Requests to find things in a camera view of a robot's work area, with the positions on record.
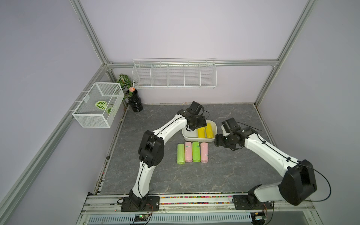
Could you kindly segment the yellow trash bag roll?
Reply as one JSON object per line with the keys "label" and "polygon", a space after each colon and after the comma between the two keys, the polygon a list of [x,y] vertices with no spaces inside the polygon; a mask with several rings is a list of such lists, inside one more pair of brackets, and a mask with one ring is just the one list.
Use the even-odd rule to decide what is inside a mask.
{"label": "yellow trash bag roll", "polygon": [[206,137],[208,139],[213,139],[214,138],[214,133],[212,130],[212,125],[210,123],[207,123],[207,126],[205,128],[205,133],[206,133]]}
{"label": "yellow trash bag roll", "polygon": [[197,134],[198,134],[198,138],[206,138],[206,131],[205,131],[205,127],[200,127],[197,129]]}

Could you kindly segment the white plastic storage box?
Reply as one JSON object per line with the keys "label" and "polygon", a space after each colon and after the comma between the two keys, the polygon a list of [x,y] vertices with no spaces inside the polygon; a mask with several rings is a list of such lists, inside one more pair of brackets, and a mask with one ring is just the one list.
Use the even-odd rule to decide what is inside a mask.
{"label": "white plastic storage box", "polygon": [[215,140],[218,134],[217,125],[213,121],[207,120],[207,126],[198,128],[194,131],[188,131],[186,128],[182,129],[182,135],[187,142],[207,142],[211,143]]}

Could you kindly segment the pink trash bag roll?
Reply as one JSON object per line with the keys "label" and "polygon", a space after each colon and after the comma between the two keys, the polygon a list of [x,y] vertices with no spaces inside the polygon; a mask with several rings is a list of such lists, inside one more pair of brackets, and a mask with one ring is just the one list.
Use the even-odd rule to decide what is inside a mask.
{"label": "pink trash bag roll", "polygon": [[209,145],[207,142],[200,143],[200,151],[201,151],[201,162],[208,163],[209,160]]}
{"label": "pink trash bag roll", "polygon": [[185,142],[185,162],[190,163],[193,161],[192,155],[192,142]]}

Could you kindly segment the bright green roll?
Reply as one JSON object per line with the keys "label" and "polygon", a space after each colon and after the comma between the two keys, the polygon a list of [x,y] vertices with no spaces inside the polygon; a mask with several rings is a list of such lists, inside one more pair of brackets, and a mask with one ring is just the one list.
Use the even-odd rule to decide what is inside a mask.
{"label": "bright green roll", "polygon": [[192,160],[193,162],[201,161],[200,143],[192,142]]}

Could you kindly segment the light green roll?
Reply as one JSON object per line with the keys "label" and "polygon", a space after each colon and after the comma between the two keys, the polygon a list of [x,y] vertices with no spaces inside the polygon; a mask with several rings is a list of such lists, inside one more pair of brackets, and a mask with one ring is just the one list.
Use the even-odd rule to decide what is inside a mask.
{"label": "light green roll", "polygon": [[185,164],[185,145],[183,143],[177,145],[177,164]]}

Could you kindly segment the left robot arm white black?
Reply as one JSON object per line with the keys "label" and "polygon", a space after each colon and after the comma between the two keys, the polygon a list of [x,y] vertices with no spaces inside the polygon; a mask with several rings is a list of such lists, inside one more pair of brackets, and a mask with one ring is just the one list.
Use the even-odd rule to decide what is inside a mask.
{"label": "left robot arm white black", "polygon": [[181,109],[164,126],[145,131],[139,146],[139,172],[136,182],[129,192],[132,202],[140,204],[149,194],[150,181],[157,165],[164,157],[164,148],[167,141],[178,131],[188,128],[194,131],[206,127],[203,116],[204,108],[197,102],[192,102],[187,109]]}

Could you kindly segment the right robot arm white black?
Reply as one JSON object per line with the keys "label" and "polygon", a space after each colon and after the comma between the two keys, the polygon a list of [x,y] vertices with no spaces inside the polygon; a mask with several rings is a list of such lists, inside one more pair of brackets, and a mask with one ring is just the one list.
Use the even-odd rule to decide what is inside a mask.
{"label": "right robot arm white black", "polygon": [[313,165],[299,161],[282,152],[261,137],[253,127],[242,128],[234,118],[222,122],[223,134],[216,135],[215,145],[233,151],[242,147],[251,150],[282,177],[282,181],[270,185],[257,185],[247,193],[247,204],[251,208],[272,201],[286,201],[299,205],[317,191]]}

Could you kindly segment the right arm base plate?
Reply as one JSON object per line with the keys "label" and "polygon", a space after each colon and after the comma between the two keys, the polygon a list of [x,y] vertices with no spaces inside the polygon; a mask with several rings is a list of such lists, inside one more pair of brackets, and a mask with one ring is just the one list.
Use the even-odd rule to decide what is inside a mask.
{"label": "right arm base plate", "polygon": [[234,195],[232,202],[236,210],[272,210],[271,202],[260,202],[252,195]]}

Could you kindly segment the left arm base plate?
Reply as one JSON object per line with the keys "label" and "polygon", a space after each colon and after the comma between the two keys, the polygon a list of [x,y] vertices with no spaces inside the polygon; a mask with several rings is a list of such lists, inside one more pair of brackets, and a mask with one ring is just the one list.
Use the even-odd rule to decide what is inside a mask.
{"label": "left arm base plate", "polygon": [[121,204],[121,212],[158,212],[159,196],[147,196],[141,200],[136,197],[125,197]]}

